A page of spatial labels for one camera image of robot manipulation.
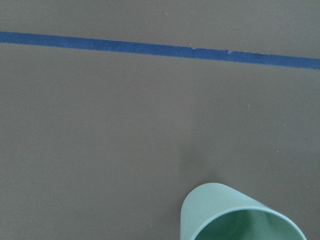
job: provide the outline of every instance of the blue line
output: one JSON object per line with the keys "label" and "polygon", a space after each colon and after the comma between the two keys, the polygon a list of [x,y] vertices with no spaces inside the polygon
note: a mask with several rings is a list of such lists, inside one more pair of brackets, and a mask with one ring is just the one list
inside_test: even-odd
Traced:
{"label": "blue line", "polygon": [[320,59],[228,51],[186,46],[113,41],[81,37],[54,36],[32,33],[0,31],[0,43],[48,46],[70,49],[111,51],[132,54],[148,54],[167,57],[228,61],[247,64],[276,65],[283,67],[320,69]]}

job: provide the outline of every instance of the gray surface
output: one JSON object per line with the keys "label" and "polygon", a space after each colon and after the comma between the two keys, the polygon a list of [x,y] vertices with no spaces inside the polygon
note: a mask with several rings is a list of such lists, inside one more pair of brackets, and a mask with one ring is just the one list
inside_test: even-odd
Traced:
{"label": "gray surface", "polygon": [[1,0],[0,30],[320,58],[319,0]]}
{"label": "gray surface", "polygon": [[320,235],[320,71],[0,51],[0,239],[177,240],[206,182]]}

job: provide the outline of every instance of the mint green cup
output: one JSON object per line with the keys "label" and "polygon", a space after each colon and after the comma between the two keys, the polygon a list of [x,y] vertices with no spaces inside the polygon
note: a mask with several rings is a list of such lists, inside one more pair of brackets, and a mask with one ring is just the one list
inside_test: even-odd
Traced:
{"label": "mint green cup", "polygon": [[306,240],[289,218],[220,183],[196,187],[181,208],[180,240]]}

